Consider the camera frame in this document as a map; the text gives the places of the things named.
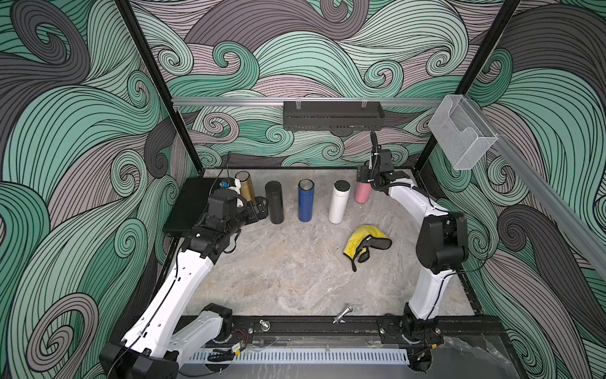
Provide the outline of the gold thermos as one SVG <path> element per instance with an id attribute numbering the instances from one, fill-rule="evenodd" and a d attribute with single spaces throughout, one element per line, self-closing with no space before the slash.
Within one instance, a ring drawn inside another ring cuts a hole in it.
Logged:
<path id="1" fill-rule="evenodd" d="M 239 184 L 240 194 L 248 201 L 255 200 L 254 186 L 249 172 L 239 171 L 235 175 L 235 179 Z"/>

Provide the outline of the pink thermos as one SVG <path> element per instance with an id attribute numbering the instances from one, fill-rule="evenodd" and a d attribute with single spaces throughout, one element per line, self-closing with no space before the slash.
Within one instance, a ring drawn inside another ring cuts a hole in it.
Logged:
<path id="1" fill-rule="evenodd" d="M 358 202 L 358 204 L 365 204 L 369 201 L 371 193 L 372 186 L 370 183 L 358 183 L 354 200 Z"/>

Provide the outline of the yellow cleaning cloth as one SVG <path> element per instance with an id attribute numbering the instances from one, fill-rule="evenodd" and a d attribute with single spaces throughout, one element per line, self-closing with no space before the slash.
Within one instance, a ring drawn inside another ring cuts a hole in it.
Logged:
<path id="1" fill-rule="evenodd" d="M 392 240 L 378 227 L 364 224 L 358 227 L 345 245 L 343 254 L 349 258 L 351 268 L 356 273 L 356 263 L 364 263 L 370 259 L 371 249 L 389 250 Z"/>

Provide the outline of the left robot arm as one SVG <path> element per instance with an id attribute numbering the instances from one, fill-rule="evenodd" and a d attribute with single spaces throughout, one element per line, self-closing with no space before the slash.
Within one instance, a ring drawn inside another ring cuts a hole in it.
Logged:
<path id="1" fill-rule="evenodd" d="M 215 190 L 148 308 L 120 343 L 108 343 L 102 349 L 99 361 L 104 374 L 109 378 L 176 378 L 181 366 L 207 342 L 229 339 L 232 312 L 214 303 L 185 327 L 177 325 L 219 257 L 235 250 L 243 227 L 267 216 L 266 198 L 249 202 L 233 189 Z"/>

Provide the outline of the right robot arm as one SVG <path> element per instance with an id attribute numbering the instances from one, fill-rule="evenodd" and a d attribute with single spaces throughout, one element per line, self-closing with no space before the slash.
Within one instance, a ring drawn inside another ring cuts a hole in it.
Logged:
<path id="1" fill-rule="evenodd" d="M 426 342 L 437 335 L 435 319 L 443 295 L 469 256 L 466 218 L 437 205 L 407 174 L 397 171 L 388 149 L 371 150 L 369 161 L 358 168 L 357 181 L 397 201 L 421 227 L 415 247 L 421 271 L 400 329 L 406 342 Z"/>

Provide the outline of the black thermos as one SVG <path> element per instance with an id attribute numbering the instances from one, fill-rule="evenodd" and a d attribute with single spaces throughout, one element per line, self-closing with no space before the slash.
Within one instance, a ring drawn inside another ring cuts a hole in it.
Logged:
<path id="1" fill-rule="evenodd" d="M 278 181 L 270 181 L 265 185 L 268 213 L 273 224 L 282 224 L 284 221 L 284 206 L 282 199 L 282 185 Z"/>

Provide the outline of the white thermos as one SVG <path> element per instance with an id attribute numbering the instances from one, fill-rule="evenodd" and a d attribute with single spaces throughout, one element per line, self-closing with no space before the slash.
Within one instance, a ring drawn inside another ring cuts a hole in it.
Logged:
<path id="1" fill-rule="evenodd" d="M 340 224 L 344 218 L 347 202 L 350 195 L 351 185 L 346 180 L 338 180 L 334 183 L 331 205 L 328 219 L 333 224 Z"/>

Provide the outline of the blue thermos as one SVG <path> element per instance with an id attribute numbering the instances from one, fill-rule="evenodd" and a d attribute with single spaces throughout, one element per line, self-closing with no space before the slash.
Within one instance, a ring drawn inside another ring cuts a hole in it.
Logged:
<path id="1" fill-rule="evenodd" d="M 312 219 L 315 183 L 303 178 L 298 183 L 298 219 L 309 222 Z"/>

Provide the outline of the black case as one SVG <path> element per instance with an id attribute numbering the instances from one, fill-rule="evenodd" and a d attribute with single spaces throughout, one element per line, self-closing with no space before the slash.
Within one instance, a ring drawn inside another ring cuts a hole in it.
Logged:
<path id="1" fill-rule="evenodd" d="M 184 238 L 199 221 L 208 205 L 208 197 L 225 178 L 188 178 L 163 226 L 163 233 Z"/>

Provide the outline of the silver bolt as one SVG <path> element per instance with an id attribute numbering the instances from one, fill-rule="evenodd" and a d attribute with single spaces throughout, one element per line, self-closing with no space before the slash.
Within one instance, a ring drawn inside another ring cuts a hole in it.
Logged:
<path id="1" fill-rule="evenodd" d="M 345 316 L 351 314 L 353 312 L 353 307 L 352 306 L 346 306 L 341 312 L 339 312 L 334 318 L 333 318 L 333 324 L 343 324 L 345 323 Z"/>

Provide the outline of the clear plastic wall holder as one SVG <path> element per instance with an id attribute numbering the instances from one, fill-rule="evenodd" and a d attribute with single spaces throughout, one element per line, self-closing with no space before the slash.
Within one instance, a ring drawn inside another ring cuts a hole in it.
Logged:
<path id="1" fill-rule="evenodd" d="M 479 105 L 464 95 L 445 96 L 429 129 L 456 171 L 472 170 L 498 140 Z"/>

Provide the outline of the black wall shelf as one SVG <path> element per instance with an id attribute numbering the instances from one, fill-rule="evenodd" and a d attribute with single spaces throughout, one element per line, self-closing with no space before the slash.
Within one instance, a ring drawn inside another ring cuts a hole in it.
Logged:
<path id="1" fill-rule="evenodd" d="M 379 102 L 285 102 L 282 109 L 282 124 L 291 131 L 379 130 L 384 120 Z"/>

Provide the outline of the aluminium wall rail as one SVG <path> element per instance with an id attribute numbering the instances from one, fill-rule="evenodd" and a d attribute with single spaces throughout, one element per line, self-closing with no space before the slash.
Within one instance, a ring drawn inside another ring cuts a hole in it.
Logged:
<path id="1" fill-rule="evenodd" d="M 244 96 L 214 96 L 214 97 L 174 97 L 175 107 L 282 107 L 285 102 L 320 103 L 320 102 L 353 102 L 367 104 L 379 102 L 383 107 L 438 107 L 441 98 L 321 98 L 321 97 L 244 97 Z"/>

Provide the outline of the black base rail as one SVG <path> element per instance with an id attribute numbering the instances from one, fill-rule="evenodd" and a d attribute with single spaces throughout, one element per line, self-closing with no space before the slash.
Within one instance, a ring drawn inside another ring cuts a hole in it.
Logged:
<path id="1" fill-rule="evenodd" d="M 498 335 L 503 326 L 497 317 L 436 317 L 413 322 L 405 316 L 346 316 L 335 323 L 330 316 L 234 316 L 230 325 L 237 336 L 260 342 L 304 337 L 361 337 L 382 344 L 422 347 L 439 344 L 445 336 Z"/>

